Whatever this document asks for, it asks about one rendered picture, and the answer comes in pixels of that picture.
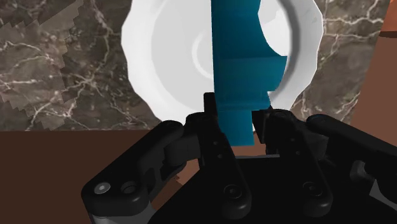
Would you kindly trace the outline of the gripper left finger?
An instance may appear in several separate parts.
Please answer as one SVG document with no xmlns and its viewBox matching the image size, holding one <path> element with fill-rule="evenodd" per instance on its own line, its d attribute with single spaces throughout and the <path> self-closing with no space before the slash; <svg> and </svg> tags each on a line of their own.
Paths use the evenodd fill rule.
<svg viewBox="0 0 397 224">
<path fill-rule="evenodd" d="M 187 163 L 199 170 L 159 210 L 152 203 Z M 252 196 L 224 133 L 213 93 L 185 124 L 166 120 L 85 184 L 81 198 L 93 220 L 240 220 Z"/>
</svg>

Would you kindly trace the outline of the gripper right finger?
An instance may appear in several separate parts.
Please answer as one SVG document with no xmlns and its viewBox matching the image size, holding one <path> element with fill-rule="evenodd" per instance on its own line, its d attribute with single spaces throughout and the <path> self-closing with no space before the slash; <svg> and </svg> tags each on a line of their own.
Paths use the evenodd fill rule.
<svg viewBox="0 0 397 224">
<path fill-rule="evenodd" d="M 288 200 L 309 218 L 397 218 L 397 147 L 328 115 L 299 120 L 283 109 L 253 112 L 257 136 L 278 154 L 292 185 Z"/>
</svg>

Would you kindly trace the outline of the teal blue tool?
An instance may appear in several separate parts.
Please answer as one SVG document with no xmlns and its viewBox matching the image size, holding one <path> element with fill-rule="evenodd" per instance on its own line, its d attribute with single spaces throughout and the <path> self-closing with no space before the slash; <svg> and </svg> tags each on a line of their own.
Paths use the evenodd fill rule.
<svg viewBox="0 0 397 224">
<path fill-rule="evenodd" d="M 212 60 L 218 123 L 231 146 L 251 146 L 252 111 L 270 106 L 268 93 L 284 75 L 287 58 L 267 43 L 261 0 L 211 0 Z"/>
</svg>

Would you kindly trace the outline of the white scalloped bowl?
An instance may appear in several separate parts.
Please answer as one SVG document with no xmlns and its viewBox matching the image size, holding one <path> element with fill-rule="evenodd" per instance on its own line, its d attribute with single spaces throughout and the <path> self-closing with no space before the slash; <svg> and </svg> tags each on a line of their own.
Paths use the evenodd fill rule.
<svg viewBox="0 0 397 224">
<path fill-rule="evenodd" d="M 316 72 L 322 13 L 315 0 L 261 0 L 258 16 L 267 43 L 288 59 L 271 104 L 290 109 Z M 132 88 L 158 119 L 203 110 L 214 89 L 211 0 L 132 0 L 122 48 Z"/>
</svg>

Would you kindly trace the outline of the brown wooden cabinet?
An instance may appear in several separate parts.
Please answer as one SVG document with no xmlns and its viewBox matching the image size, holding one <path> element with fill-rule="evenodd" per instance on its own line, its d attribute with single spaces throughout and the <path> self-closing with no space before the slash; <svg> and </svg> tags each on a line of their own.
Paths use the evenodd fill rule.
<svg viewBox="0 0 397 224">
<path fill-rule="evenodd" d="M 127 83 L 133 0 L 0 0 L 0 224 L 89 224 L 80 190 L 158 123 Z"/>
</svg>

